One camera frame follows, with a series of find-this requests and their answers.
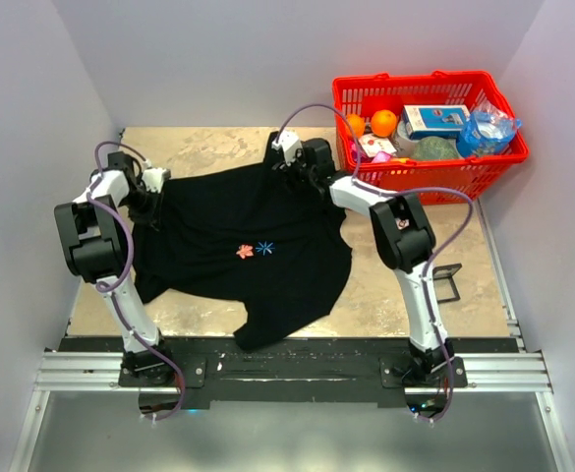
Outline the black t-shirt garment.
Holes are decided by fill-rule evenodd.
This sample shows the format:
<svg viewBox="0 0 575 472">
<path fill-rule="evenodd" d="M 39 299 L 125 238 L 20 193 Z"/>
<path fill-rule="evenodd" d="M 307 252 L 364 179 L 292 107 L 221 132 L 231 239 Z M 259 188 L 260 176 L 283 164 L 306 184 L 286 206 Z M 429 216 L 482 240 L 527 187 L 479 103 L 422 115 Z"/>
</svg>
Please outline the black t-shirt garment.
<svg viewBox="0 0 575 472">
<path fill-rule="evenodd" d="M 260 163 L 165 183 L 154 223 L 132 232 L 144 303 L 169 289 L 241 302 L 245 351 L 330 314 L 352 267 L 345 212 L 309 184 L 289 186 L 278 161 L 267 147 Z"/>
</svg>

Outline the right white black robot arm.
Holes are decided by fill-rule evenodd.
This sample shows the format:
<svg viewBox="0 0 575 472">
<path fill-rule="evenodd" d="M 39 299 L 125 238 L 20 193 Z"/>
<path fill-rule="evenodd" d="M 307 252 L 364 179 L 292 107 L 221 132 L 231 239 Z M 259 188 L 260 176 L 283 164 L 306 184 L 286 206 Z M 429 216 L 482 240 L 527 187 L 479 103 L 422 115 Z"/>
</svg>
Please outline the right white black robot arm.
<svg viewBox="0 0 575 472">
<path fill-rule="evenodd" d="M 431 188 L 385 191 L 353 175 L 337 171 L 330 145 L 322 139 L 302 142 L 298 135 L 275 132 L 267 152 L 277 157 L 274 169 L 287 181 L 304 184 L 335 207 L 370 220 L 376 251 L 396 276 L 409 320 L 410 373 L 423 386 L 442 377 L 454 387 L 456 370 L 452 341 L 442 321 L 433 283 L 433 260 L 439 249 L 419 194 Z"/>
</svg>

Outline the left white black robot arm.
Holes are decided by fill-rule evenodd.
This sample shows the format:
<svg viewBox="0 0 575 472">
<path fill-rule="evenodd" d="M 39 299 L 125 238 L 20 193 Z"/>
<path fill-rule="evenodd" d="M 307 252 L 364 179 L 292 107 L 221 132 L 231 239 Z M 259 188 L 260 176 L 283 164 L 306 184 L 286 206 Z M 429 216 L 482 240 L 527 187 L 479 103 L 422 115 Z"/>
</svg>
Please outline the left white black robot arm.
<svg viewBox="0 0 575 472">
<path fill-rule="evenodd" d="M 121 385 L 200 388 L 205 359 L 175 352 L 146 312 L 131 277 L 131 229 L 119 213 L 125 207 L 133 222 L 153 223 L 170 171 L 120 150 L 95 163 L 86 189 L 54 217 L 69 271 L 99 293 L 121 330 Z"/>
</svg>

